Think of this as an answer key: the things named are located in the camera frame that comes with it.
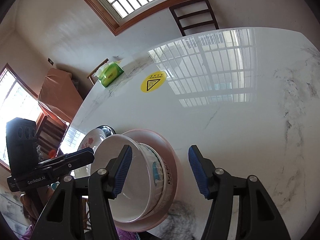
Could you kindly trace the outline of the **left hand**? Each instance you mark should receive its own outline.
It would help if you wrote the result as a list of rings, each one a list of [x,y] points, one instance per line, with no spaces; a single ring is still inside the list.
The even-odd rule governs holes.
[[[40,203],[45,206],[53,195],[54,190],[50,186],[45,186],[40,188]],[[20,201],[23,204],[26,211],[29,213],[33,220],[37,221],[41,211],[37,211],[34,202],[25,193],[20,195]]]

